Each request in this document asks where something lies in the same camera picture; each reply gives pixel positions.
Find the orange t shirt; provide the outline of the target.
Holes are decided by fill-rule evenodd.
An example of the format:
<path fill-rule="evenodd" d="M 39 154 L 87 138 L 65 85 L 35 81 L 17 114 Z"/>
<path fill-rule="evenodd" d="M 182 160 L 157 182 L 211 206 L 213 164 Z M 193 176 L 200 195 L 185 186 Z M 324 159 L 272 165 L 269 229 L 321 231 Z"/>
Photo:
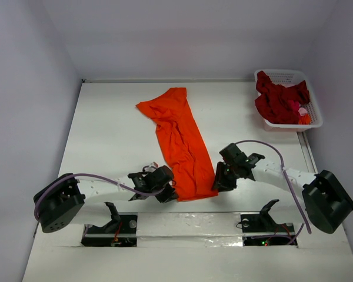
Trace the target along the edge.
<path fill-rule="evenodd" d="M 136 108 L 156 124 L 162 155 L 174 174 L 178 201 L 216 197 L 214 168 L 191 112 L 187 89 L 170 88 Z"/>

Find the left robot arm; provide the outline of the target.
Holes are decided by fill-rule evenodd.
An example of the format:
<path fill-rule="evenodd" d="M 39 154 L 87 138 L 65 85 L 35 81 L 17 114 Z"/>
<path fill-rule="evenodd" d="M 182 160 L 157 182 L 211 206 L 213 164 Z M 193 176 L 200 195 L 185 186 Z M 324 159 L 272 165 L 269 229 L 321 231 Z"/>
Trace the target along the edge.
<path fill-rule="evenodd" d="M 155 198 L 167 203 L 178 197 L 173 183 L 172 170 L 155 163 L 117 180 L 92 173 L 65 173 L 33 197 L 34 217 L 44 233 L 59 231 L 69 224 L 113 233 L 122 223 L 116 202 Z"/>

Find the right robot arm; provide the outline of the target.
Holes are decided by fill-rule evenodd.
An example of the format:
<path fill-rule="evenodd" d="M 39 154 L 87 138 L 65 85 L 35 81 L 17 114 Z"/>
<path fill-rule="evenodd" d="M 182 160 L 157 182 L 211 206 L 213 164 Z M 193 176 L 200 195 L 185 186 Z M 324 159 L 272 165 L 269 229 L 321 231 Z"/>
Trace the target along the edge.
<path fill-rule="evenodd" d="M 213 190 L 233 191 L 239 179 L 286 190 L 297 207 L 301 226 L 308 233 L 315 227 L 332 234 L 353 211 L 353 200 L 332 172 L 309 173 L 289 169 L 283 155 L 274 146 L 271 149 L 278 155 L 279 163 L 259 153 L 246 155 L 238 146 L 238 142 L 230 143 L 220 151 L 222 161 L 217 164 Z"/>

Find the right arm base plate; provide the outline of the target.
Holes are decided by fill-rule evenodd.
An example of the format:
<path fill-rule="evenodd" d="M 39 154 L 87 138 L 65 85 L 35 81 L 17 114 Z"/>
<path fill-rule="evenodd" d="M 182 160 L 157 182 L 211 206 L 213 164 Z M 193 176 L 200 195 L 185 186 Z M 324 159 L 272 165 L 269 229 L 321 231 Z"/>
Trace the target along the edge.
<path fill-rule="evenodd" d="M 277 224 L 269 215 L 260 213 L 241 214 L 236 228 L 242 231 L 243 244 L 246 247 L 268 247 L 297 245 L 297 231 L 292 223 Z"/>

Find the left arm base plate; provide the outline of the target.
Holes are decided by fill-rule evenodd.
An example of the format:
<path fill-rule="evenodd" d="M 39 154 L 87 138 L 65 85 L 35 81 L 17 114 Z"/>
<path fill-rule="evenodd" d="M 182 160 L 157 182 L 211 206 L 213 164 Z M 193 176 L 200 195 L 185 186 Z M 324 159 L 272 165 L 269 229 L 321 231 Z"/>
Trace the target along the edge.
<path fill-rule="evenodd" d="M 81 244 L 85 247 L 136 247 L 136 213 L 120 214 L 121 222 L 114 231 L 106 232 L 103 227 L 89 226 L 84 230 Z"/>

